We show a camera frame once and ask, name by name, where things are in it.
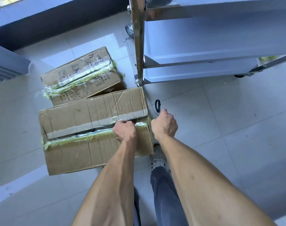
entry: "forearm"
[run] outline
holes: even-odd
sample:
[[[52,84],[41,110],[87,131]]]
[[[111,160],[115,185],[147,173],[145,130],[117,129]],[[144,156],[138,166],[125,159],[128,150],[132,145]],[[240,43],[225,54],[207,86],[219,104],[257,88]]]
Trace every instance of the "forearm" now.
[[[168,135],[159,142],[189,225],[275,225],[198,152]]]
[[[133,224],[135,149],[135,140],[122,141],[88,191],[73,226]]]

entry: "metal frame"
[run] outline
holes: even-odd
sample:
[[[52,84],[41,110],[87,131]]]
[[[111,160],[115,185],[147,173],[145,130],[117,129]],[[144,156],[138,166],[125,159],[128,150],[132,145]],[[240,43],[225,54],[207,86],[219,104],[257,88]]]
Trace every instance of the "metal frame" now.
[[[194,64],[203,62],[223,61],[230,59],[216,59],[203,60],[193,62],[181,62],[173,64],[159,64],[148,56],[144,55],[144,35],[145,35],[145,21],[165,20],[165,19],[180,19],[189,18],[187,11],[184,8],[173,2],[172,0],[160,0],[163,5],[152,3],[151,0],[130,0],[128,11],[132,17],[132,24],[134,30],[135,52],[136,52],[136,67],[138,74],[135,75],[135,80],[138,86],[149,84],[148,80],[144,80],[143,70],[145,68],[155,68],[164,66],[175,66],[184,64]],[[280,2],[279,0],[255,0],[255,1],[241,1],[231,3],[216,3],[216,4],[202,4],[187,6],[187,10],[193,13],[193,16],[214,14],[230,14],[238,12],[254,12],[254,11],[269,11],[275,9],[286,9],[286,0]],[[247,57],[238,57],[232,59],[240,59]],[[248,73],[243,73],[245,76],[252,76],[254,73],[261,72],[270,67],[286,62],[286,56],[277,60],[271,61],[267,64],[258,66],[250,70]]]

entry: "black scissors handle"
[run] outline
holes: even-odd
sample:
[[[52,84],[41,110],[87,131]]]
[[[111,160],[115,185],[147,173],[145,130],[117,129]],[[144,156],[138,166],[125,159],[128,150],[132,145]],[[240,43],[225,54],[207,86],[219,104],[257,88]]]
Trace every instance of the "black scissors handle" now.
[[[154,106],[155,106],[155,108],[156,108],[156,112],[157,112],[157,113],[160,113],[160,111],[161,111],[161,102],[160,102],[159,99],[156,100],[156,103],[154,104]]]

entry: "person's right arm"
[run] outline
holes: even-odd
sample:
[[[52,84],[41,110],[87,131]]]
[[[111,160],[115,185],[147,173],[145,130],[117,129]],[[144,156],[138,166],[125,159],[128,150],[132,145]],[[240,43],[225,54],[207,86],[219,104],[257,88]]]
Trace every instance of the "person's right arm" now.
[[[151,122],[171,168],[189,225],[271,226],[275,223],[208,160],[174,138],[173,115],[163,109]]]

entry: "hand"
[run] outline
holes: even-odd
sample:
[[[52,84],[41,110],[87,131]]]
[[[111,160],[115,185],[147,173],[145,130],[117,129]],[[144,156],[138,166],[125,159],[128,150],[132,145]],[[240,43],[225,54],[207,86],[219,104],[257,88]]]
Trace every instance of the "hand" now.
[[[132,121],[118,121],[113,127],[113,132],[121,140],[137,140],[136,128]]]
[[[159,117],[151,121],[151,129],[155,138],[159,140],[162,134],[167,134],[174,137],[176,131],[178,130],[178,125],[173,115],[167,113],[166,109],[162,109]]]

